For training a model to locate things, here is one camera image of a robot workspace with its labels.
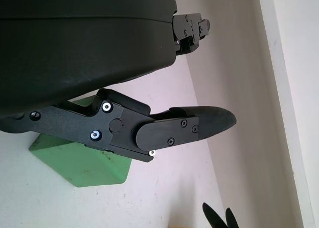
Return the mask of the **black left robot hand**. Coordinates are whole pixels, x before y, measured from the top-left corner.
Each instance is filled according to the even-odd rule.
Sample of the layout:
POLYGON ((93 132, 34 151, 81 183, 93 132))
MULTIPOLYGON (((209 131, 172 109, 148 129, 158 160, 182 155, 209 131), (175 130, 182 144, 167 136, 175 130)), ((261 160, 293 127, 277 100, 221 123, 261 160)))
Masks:
POLYGON ((0 129, 150 162, 236 124, 219 107, 151 108, 109 86, 171 66, 210 30, 175 0, 0 0, 0 129))

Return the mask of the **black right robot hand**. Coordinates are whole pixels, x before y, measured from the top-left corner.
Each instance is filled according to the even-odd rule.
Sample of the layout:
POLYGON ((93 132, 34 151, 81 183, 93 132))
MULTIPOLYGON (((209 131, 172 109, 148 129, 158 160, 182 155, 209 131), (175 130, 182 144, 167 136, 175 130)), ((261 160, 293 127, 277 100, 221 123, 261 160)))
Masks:
POLYGON ((218 215, 218 213, 207 203, 202 204, 202 209, 209 224, 213 228, 239 228, 235 216, 230 208, 227 208, 225 211, 226 223, 218 215))

